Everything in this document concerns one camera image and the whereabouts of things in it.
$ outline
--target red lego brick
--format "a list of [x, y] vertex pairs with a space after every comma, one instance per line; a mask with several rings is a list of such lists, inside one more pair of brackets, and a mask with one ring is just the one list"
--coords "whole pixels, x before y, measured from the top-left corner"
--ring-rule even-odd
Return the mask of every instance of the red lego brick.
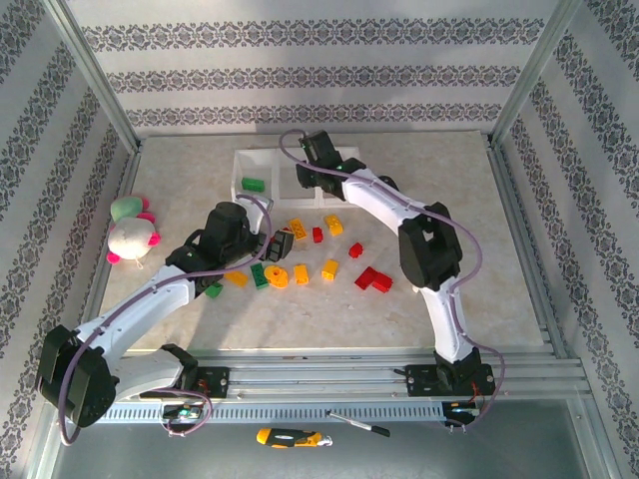
[[313, 228], [313, 241], [321, 242], [323, 240], [323, 233], [321, 232], [321, 228], [315, 227]]
[[356, 242], [353, 246], [348, 250], [348, 254], [350, 257], [359, 257], [360, 254], [363, 253], [363, 246]]
[[381, 292], [389, 292], [392, 286], [392, 279], [382, 272], [378, 272], [372, 281], [372, 287], [379, 289]]
[[369, 266], [363, 271], [359, 278], [355, 280], [355, 284], [357, 284], [361, 289], [366, 289], [375, 280], [377, 275], [377, 271]]

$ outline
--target orange lego brick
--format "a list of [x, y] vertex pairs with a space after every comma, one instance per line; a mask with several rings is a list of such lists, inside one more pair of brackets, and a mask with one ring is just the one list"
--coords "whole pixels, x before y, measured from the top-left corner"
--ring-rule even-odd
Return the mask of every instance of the orange lego brick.
[[247, 285], [247, 282], [249, 282], [249, 277], [241, 271], [227, 272], [224, 277], [239, 287], [244, 287]]
[[305, 264], [297, 264], [293, 271], [296, 274], [296, 282], [300, 285], [309, 284], [309, 271]]
[[336, 237], [343, 233], [343, 226], [341, 225], [341, 221], [337, 215], [328, 215], [327, 217], [324, 217], [323, 220], [326, 222], [328, 230], [332, 236]]
[[321, 271], [321, 277], [324, 279], [328, 279], [329, 281], [333, 281], [335, 279], [335, 275], [337, 274], [337, 268], [339, 267], [339, 263], [334, 259], [329, 259], [323, 267]]
[[269, 283], [275, 287], [285, 288], [289, 285], [289, 274], [283, 267], [268, 266], [264, 270], [264, 276], [266, 276]]
[[291, 226], [291, 230], [293, 230], [293, 234], [296, 236], [296, 240], [303, 240], [307, 237], [307, 232], [299, 218], [290, 220], [289, 225]]

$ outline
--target screwdriver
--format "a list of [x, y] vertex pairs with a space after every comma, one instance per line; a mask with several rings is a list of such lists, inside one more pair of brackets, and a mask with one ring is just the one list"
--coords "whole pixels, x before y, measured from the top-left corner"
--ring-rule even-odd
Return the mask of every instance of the screwdriver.
[[359, 427], [361, 429], [365, 429], [366, 431], [374, 432], [375, 434], [379, 434], [385, 437], [390, 437], [390, 431], [385, 427], [379, 426], [371, 426], [370, 424], [364, 424], [363, 422], [355, 421], [354, 419], [350, 419], [349, 417], [342, 416], [341, 414], [336, 414], [332, 411], [327, 411], [326, 415], [332, 417], [333, 419], [337, 419], [338, 421], [347, 422], [351, 426]]
[[258, 442], [276, 449], [289, 447], [322, 447], [332, 446], [330, 436], [320, 432], [301, 431], [299, 429], [260, 429]]

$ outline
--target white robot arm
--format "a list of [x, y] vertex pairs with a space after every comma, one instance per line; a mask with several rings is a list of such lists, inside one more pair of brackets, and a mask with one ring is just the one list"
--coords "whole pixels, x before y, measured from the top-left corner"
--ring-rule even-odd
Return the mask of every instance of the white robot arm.
[[[262, 204], [265, 212], [273, 204], [260, 197], [254, 200]], [[270, 261], [278, 261], [289, 253], [293, 235], [276, 232], [267, 241], [266, 235], [260, 233], [263, 214], [254, 203], [241, 199], [217, 204], [209, 213], [206, 227], [193, 232], [185, 244], [167, 257], [166, 265], [137, 291], [72, 331], [62, 325], [49, 331], [37, 377], [37, 387], [44, 397], [58, 406], [65, 372], [80, 346], [88, 345], [96, 330], [99, 335], [89, 343], [73, 370], [66, 401], [65, 413], [78, 426], [93, 424], [114, 401], [134, 394], [170, 386], [195, 388], [198, 361], [175, 344], [166, 344], [145, 356], [122, 356], [154, 324], [222, 277], [198, 273], [220, 270], [261, 250], [265, 251], [262, 259]], [[140, 294], [148, 289], [146, 295]], [[109, 326], [103, 327], [110, 317]]]
[[[412, 210], [408, 210], [400, 205], [400, 203], [380, 190], [376, 190], [370, 186], [370, 181], [379, 180], [379, 178], [368, 168], [357, 170], [357, 179], [345, 180], [342, 184], [344, 199], [358, 207], [366, 210], [376, 217], [387, 227], [389, 227], [396, 235], [406, 220], [413, 220], [419, 216]], [[400, 192], [393, 192], [395, 196], [403, 197], [408, 203], [413, 203], [410, 198], [402, 195]], [[450, 311], [450, 287], [456, 280], [456, 276], [451, 276], [445, 280], [438, 290], [430, 287], [420, 287], [418, 290], [426, 301], [430, 322], [435, 333], [435, 351], [446, 361], [453, 363], [463, 359], [472, 351], [472, 347], [465, 338], [457, 331], [452, 320], [452, 312]], [[462, 327], [465, 328], [465, 319], [461, 301], [459, 299], [459, 291], [453, 295], [457, 318]]]

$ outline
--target metal frame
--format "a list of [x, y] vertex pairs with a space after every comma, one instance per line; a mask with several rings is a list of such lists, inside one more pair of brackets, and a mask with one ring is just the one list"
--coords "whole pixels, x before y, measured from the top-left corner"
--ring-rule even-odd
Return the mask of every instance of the metal frame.
[[557, 357], [560, 359], [569, 357], [568, 351], [566, 351], [564, 347], [555, 316], [552, 313], [552, 307], [550, 307], [550, 301], [548, 300], [543, 279], [541, 278], [539, 268], [535, 261], [532, 244], [526, 231], [523, 216], [517, 206], [515, 190], [505, 170], [501, 150], [499, 148], [492, 148], [486, 142], [486, 152], [537, 320], [542, 327], [546, 327], [548, 335], [550, 336], [550, 342]]
[[[135, 154], [120, 191], [128, 193], [132, 189], [141, 160], [142, 143], [68, 5], [63, 0], [43, 0], [43, 4], [56, 22], [128, 151]], [[517, 207], [515, 191], [505, 172], [499, 150], [500, 142], [506, 136], [579, 5], [579, 0], [559, 0], [497, 120], [492, 131], [491, 145], [486, 140], [487, 156], [544, 340], [544, 344], [539, 347], [502, 348], [507, 372], [497, 399], [565, 400], [589, 475], [597, 479], [617, 479], [620, 477], [619, 470], [589, 382], [581, 360], [571, 358], [564, 347], [534, 259], [522, 213]], [[83, 320], [98, 314], [109, 272], [109, 266], [101, 261]], [[211, 355], [209, 351], [192, 352], [201, 365], [223, 365], [231, 369], [228, 398], [216, 401], [216, 411], [211, 422], [318, 422], [325, 420], [321, 417], [321, 411], [327, 406], [341, 408], [347, 415], [359, 419], [440, 421], [441, 402], [459, 399], [408, 397], [404, 378], [392, 371], [412, 363], [433, 363], [430, 349], [244, 350], [221, 351], [215, 355]], [[498, 374], [499, 364], [496, 358], [489, 354], [483, 357], [492, 365], [495, 374]], [[161, 407], [161, 401], [124, 401], [115, 404], [101, 422], [155, 422], [158, 421]], [[45, 404], [24, 477], [50, 477], [59, 447], [55, 408]]]
[[559, 42], [559, 37], [563, 35], [570, 20], [577, 12], [577, 8], [582, 4], [581, 0], [559, 0], [552, 15], [548, 19], [546, 27], [541, 32], [539, 41], [537, 41], [535, 48], [530, 54], [530, 58], [526, 62], [521, 75], [517, 79], [508, 100], [503, 106], [495, 127], [492, 129], [492, 146], [499, 145], [505, 138], [514, 122], [521, 106], [526, 100], [526, 97], [537, 83], [539, 75], [545, 66], [546, 62], [552, 55], [552, 51], [555, 49]]
[[100, 64], [89, 47], [71, 9], [64, 0], [42, 0], [42, 4], [53, 18], [60, 36], [69, 47], [89, 87], [96, 94], [100, 105], [107, 113], [127, 151], [137, 153], [140, 138], [134, 131], [106, 75], [100, 68]]

